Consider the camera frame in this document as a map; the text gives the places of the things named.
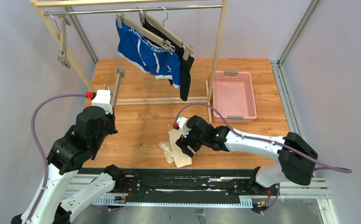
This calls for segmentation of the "beige underwear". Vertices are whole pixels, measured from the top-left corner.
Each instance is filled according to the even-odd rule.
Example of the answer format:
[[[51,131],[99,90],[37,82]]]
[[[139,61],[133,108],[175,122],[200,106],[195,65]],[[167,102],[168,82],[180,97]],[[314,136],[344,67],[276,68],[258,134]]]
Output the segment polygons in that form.
[[[168,131],[169,140],[158,144],[158,148],[164,152],[164,157],[168,163],[174,163],[177,168],[192,165],[192,158],[184,154],[176,141],[182,137],[182,132],[176,129]]]

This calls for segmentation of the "beige clip hanger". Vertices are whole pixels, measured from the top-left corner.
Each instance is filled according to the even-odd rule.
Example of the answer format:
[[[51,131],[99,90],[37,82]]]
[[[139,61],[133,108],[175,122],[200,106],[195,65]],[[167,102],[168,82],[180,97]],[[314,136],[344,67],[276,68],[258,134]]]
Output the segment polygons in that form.
[[[113,108],[116,107],[119,88],[121,85],[122,78],[124,77],[125,77],[124,67],[123,64],[121,64],[120,67],[117,67],[115,69],[115,73],[111,76],[109,82],[109,91],[111,92],[110,104],[112,105]]]

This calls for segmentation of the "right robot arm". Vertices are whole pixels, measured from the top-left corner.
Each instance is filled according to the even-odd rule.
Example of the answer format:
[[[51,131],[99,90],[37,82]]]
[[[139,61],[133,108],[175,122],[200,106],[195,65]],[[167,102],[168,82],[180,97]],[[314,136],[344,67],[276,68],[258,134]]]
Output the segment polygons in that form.
[[[315,163],[315,150],[297,133],[286,136],[264,136],[242,132],[228,126],[213,127],[202,117],[178,117],[173,128],[180,131],[176,145],[193,157],[202,146],[214,151],[244,152],[269,158],[275,164],[257,167],[251,176],[250,186],[268,188],[281,182],[301,186],[311,183]]]

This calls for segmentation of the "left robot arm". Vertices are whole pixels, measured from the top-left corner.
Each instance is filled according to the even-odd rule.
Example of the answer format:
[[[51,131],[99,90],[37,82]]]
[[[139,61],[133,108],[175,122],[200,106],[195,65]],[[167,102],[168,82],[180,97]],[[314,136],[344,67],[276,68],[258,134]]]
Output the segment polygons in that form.
[[[63,200],[71,180],[83,164],[95,159],[108,135],[117,134],[114,113],[99,106],[88,106],[76,117],[76,123],[56,140],[47,157],[48,176],[27,210],[14,216],[13,224],[70,224],[97,198],[125,186],[124,171],[107,166],[82,190]]]

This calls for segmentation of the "black underwear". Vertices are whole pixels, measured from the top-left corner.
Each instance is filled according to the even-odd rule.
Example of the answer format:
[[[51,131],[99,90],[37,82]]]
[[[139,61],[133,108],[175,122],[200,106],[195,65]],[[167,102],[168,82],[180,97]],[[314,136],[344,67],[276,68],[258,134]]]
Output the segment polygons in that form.
[[[164,33],[162,33],[159,29],[157,29],[154,25],[147,21],[147,18],[144,20],[140,19],[143,28],[146,28],[150,32],[154,33],[155,35],[163,38],[166,41],[169,41],[172,46],[175,47],[175,53],[178,55],[180,60],[180,98],[183,101],[188,100],[189,90],[190,90],[190,83],[191,83],[191,75],[190,70],[194,63],[194,58],[192,56],[188,56],[188,59],[185,60],[183,55],[185,53],[185,49],[183,47],[178,46],[174,42],[174,38],[168,37]]]

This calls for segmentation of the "hanger holding black underwear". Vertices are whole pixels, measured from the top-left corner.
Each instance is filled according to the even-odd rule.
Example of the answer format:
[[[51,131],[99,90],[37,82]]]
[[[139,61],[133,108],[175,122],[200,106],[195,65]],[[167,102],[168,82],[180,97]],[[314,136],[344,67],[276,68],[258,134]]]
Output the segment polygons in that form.
[[[151,15],[144,12],[142,9],[139,9],[139,18],[141,25],[144,29],[149,31],[148,38],[150,38],[157,45],[164,48],[167,52],[175,52],[176,49],[183,49],[183,60],[187,61],[194,52],[193,45],[185,45],[183,40],[176,36],[171,30],[165,27],[165,21],[168,19],[168,12],[164,7],[159,7],[164,10],[167,14],[167,17],[163,22],[159,22]]]

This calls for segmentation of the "blue underwear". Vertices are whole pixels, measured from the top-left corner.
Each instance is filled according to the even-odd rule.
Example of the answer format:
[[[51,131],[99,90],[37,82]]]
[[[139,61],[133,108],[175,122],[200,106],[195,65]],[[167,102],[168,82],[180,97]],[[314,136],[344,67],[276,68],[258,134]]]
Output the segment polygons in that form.
[[[175,52],[168,52],[154,45],[137,30],[116,20],[119,36],[118,53],[143,73],[150,73],[156,79],[168,79],[174,88],[181,86],[181,62]]]

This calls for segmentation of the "hanger holding blue underwear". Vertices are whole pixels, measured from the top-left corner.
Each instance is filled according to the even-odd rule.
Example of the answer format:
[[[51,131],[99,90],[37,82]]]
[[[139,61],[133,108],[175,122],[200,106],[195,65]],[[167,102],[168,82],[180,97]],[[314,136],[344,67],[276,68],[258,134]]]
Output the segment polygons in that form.
[[[127,25],[130,28],[138,31],[142,36],[152,40],[154,43],[158,44],[160,47],[164,48],[167,52],[173,51],[175,52],[175,47],[170,43],[170,41],[164,40],[163,38],[159,37],[158,35],[152,33],[151,31],[145,29],[142,25],[138,25],[137,23],[133,22],[132,20],[125,17],[124,13],[116,13],[118,26],[120,28],[123,25]]]

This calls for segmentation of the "empty hanger on rack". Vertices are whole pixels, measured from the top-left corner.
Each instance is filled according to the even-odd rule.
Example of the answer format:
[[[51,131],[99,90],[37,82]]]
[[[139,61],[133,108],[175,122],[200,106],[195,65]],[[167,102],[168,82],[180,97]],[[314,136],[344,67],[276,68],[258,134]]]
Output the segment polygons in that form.
[[[54,16],[49,13],[50,17],[56,24],[56,27],[59,31],[59,40],[60,40],[60,55],[56,56],[56,60],[65,66],[67,69],[71,68],[70,62],[67,58],[67,26],[71,25],[69,18],[66,15],[58,15],[60,25],[58,25],[57,21],[54,19]]]

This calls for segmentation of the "pink plastic basket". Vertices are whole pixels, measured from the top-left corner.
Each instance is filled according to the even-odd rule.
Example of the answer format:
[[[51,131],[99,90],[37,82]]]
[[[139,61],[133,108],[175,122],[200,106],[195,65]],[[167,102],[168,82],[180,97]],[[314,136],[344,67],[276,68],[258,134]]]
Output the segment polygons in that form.
[[[217,71],[213,83],[214,122],[251,123],[257,118],[256,103],[249,72]]]

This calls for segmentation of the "wooden clothes rack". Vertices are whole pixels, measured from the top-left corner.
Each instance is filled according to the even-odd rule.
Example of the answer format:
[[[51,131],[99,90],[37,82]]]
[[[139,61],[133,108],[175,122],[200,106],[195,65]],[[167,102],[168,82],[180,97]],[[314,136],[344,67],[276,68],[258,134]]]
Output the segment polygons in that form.
[[[91,81],[87,78],[84,70],[80,67],[78,61],[73,56],[71,50],[67,47],[66,43],[66,27],[73,25],[81,41],[85,45],[88,53],[92,57],[94,63],[97,63],[97,56],[95,55],[90,42],[87,40],[83,29],[76,15],[78,14],[104,14],[106,11],[74,11],[73,7],[87,7],[87,6],[105,6],[105,5],[128,5],[128,4],[142,4],[141,0],[58,0],[58,1],[38,1],[32,0],[31,5],[38,13],[49,32],[60,46],[60,55],[57,60],[67,68],[75,68],[80,78],[83,80],[89,91],[95,91]],[[171,10],[191,10],[191,9],[209,9],[219,8],[220,19],[218,25],[218,32],[216,35],[215,52],[213,58],[213,65],[211,76],[208,81],[205,82],[206,95],[203,97],[191,97],[187,101],[188,103],[202,103],[211,105],[213,98],[213,84],[215,73],[218,64],[218,56],[220,53],[222,33],[224,28],[224,22],[226,18],[226,12],[228,7],[228,1],[223,0],[219,5],[190,5],[190,6],[175,6],[175,7],[153,7],[142,8],[141,12],[149,11],[171,11]],[[183,104],[180,98],[135,98],[135,99],[119,99],[118,92],[120,88],[121,79],[124,72],[122,70],[117,72],[116,84],[113,93],[114,105],[169,105],[169,104]]]

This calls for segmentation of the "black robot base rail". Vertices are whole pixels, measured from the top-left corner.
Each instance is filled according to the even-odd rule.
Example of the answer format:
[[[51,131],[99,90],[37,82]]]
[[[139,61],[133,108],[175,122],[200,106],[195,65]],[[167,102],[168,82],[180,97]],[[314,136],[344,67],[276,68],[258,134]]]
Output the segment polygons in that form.
[[[278,199],[280,185],[259,187],[252,169],[124,168],[109,196],[110,208],[168,206],[248,208],[263,213]]]

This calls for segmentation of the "aluminium frame post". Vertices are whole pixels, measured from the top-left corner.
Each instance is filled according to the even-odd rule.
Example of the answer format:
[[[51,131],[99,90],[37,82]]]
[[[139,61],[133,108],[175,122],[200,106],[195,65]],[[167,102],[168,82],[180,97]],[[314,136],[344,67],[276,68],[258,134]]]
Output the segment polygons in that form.
[[[304,28],[306,27],[307,23],[309,22],[310,18],[313,16],[315,10],[317,9],[318,5],[320,4],[320,0],[312,0],[310,1],[306,11],[304,12],[302,18],[300,19],[296,29],[294,30],[291,38],[289,39],[285,49],[283,50],[280,58],[278,59],[278,66],[281,67],[286,59],[288,58],[292,48],[294,47],[295,43],[297,42],[299,36],[303,32]]]

